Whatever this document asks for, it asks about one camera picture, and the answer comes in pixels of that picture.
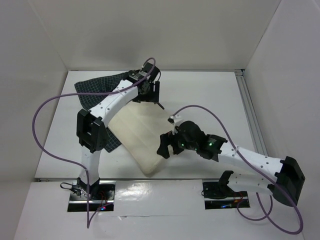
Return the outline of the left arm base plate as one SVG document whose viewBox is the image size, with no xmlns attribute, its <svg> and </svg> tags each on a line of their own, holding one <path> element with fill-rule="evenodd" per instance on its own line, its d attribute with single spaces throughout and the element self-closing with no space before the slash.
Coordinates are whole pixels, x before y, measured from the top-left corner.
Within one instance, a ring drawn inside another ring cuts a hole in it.
<svg viewBox="0 0 320 240">
<path fill-rule="evenodd" d="M 70 191 L 67 212 L 86 212 L 87 194 L 74 181 L 67 183 Z M 101 180 L 93 196 L 89 197 L 89 211 L 113 212 L 115 200 L 116 183 L 114 181 Z"/>
</svg>

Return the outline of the dark checked pillowcase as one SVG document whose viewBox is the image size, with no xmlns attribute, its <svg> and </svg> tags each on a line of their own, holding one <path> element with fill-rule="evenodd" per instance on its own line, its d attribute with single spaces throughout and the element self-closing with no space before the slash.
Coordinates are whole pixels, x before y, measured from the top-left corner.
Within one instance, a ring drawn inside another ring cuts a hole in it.
<svg viewBox="0 0 320 240">
<path fill-rule="evenodd" d="M 123 80 L 129 72 L 122 72 L 115 75 L 96 77 L 85 81 L 79 81 L 74 84 L 74 88 L 77 93 L 104 93 L 104 92 L 113 92 L 114 89 L 120 83 L 120 80 Z M 102 95 L 80 95 L 79 97 L 80 104 L 83 109 L 89 110 L 92 107 L 99 104 L 106 97 Z M 108 133 L 108 143 L 104 149 L 111 153 L 116 148 L 118 148 L 122 143 L 117 139 L 117 137 L 110 131 L 109 128 L 106 128 Z"/>
</svg>

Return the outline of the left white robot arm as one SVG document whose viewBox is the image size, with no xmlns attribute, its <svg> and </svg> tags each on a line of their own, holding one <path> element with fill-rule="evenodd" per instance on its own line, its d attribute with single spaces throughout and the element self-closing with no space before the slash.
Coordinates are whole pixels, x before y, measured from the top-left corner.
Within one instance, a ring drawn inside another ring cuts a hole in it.
<svg viewBox="0 0 320 240">
<path fill-rule="evenodd" d="M 81 194 L 88 200 L 99 193 L 101 151 L 109 142 L 107 127 L 129 102 L 158 103 L 161 74 L 154 64 L 145 62 L 141 69 L 78 82 L 82 109 L 77 113 L 76 136 L 81 146 L 81 165 L 77 178 Z"/>
</svg>

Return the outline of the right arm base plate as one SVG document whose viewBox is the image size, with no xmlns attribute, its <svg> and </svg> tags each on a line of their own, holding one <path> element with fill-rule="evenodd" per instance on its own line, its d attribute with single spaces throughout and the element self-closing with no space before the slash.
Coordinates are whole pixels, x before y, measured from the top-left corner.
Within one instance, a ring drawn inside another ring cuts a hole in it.
<svg viewBox="0 0 320 240">
<path fill-rule="evenodd" d="M 250 202 L 246 191 L 235 192 L 229 187 L 220 186 L 217 180 L 204 180 L 201 195 L 206 210 L 249 208 Z"/>
</svg>

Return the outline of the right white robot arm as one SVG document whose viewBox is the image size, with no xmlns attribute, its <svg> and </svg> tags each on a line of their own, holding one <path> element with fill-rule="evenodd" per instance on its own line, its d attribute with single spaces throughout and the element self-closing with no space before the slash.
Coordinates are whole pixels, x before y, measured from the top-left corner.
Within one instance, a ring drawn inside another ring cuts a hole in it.
<svg viewBox="0 0 320 240">
<path fill-rule="evenodd" d="M 272 196 L 292 207 L 299 201 L 306 180 L 296 159 L 269 157 L 239 147 L 224 137 L 206 134 L 192 121 L 183 121 L 160 135 L 157 154 L 165 159 L 185 150 L 194 151 L 206 160 L 249 171 L 250 174 L 225 170 L 218 180 L 223 196 L 233 192 L 256 192 Z"/>
</svg>

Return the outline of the cream pillow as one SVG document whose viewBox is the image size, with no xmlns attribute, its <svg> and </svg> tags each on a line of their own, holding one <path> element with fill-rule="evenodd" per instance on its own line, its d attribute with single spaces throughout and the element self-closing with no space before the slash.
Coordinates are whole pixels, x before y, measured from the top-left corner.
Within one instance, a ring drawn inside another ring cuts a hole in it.
<svg viewBox="0 0 320 240">
<path fill-rule="evenodd" d="M 170 113 L 150 102 L 129 102 L 109 122 L 108 128 L 129 151 L 146 176 L 165 160 L 157 154 L 160 135 L 171 131 Z"/>
</svg>

